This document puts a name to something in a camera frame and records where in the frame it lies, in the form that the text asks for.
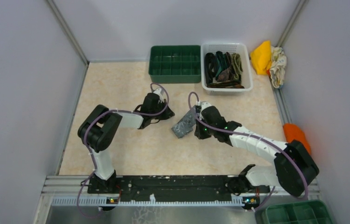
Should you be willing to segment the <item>grey floral tie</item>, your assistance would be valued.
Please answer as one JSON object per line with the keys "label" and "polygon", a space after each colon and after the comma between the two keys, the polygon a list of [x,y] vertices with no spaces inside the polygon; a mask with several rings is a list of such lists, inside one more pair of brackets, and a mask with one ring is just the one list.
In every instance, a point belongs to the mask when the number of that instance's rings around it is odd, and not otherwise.
{"label": "grey floral tie", "polygon": [[175,136],[180,139],[192,132],[195,125],[196,120],[194,113],[189,110],[175,125],[172,126],[171,130]]}

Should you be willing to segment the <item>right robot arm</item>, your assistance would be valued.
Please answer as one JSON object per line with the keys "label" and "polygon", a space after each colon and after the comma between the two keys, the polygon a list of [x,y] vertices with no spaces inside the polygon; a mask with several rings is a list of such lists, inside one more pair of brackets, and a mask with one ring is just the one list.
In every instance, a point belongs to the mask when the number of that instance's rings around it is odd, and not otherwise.
{"label": "right robot arm", "polygon": [[252,165],[243,171],[240,188],[245,192],[252,192],[261,185],[280,186],[290,195],[300,197],[320,172],[306,147],[298,140],[284,142],[266,138],[238,122],[226,121],[208,102],[199,103],[193,112],[198,139],[214,137],[271,163],[271,166]]}

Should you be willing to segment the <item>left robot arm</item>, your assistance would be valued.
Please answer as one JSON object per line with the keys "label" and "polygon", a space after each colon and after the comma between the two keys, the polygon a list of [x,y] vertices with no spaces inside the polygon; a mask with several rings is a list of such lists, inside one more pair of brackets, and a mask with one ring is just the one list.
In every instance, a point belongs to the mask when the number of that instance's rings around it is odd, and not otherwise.
{"label": "left robot arm", "polygon": [[109,109],[97,105],[78,129],[77,135],[91,155],[98,186],[105,193],[117,187],[116,172],[108,147],[119,128],[144,129],[161,120],[172,118],[175,113],[169,108],[169,99],[163,88],[148,93],[142,104],[133,111]]}

